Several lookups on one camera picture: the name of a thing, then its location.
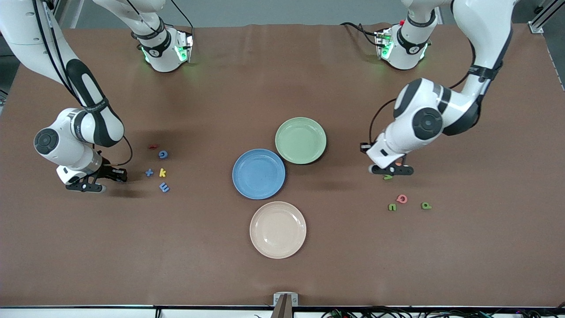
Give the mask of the blue plate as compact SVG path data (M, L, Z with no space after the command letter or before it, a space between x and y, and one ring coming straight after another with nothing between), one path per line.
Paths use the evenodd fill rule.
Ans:
M236 159L232 181L240 195L255 201L276 195L286 179L282 159L273 151L256 148L246 151Z

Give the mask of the aluminium frame profile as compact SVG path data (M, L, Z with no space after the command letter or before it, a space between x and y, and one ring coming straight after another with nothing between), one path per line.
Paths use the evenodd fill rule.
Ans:
M564 0L542 0L534 9L535 17L528 22L532 34L543 34L543 26L559 10Z

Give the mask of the beige plate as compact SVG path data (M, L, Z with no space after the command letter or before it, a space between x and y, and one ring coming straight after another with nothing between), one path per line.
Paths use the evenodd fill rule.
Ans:
M249 236L252 245L264 257L289 258L305 243L307 225L304 215L293 204L273 201L256 210Z

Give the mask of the white table edge rail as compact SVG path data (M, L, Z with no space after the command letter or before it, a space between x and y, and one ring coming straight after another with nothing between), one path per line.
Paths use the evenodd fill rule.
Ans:
M5 306L0 318L270 318L267 305ZM565 302L527 306L297 306L294 318L565 318Z

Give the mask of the green plate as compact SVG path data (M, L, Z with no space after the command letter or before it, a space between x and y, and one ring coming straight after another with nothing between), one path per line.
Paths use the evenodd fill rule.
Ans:
M293 117L275 133L275 147L286 161L306 165L317 161L327 147L323 127L309 117Z

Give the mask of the table cover sheet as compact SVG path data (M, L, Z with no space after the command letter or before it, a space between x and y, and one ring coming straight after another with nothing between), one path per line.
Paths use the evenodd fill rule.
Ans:
M191 64L169 74L128 30L65 30L125 125L128 182L65 189L34 136L76 101L21 67L0 116L0 306L262 305L280 291L306 306L557 306L565 92L544 38L513 30L478 125L410 153L414 174L388 181L369 173L359 143L409 81L462 78L471 51L455 26L436 27L411 71L344 26L203 28ZM249 236L266 201L240 195L231 174L242 153L274 150L291 117L318 121L328 145L316 163L286 164L274 200L302 212L307 238L274 260Z

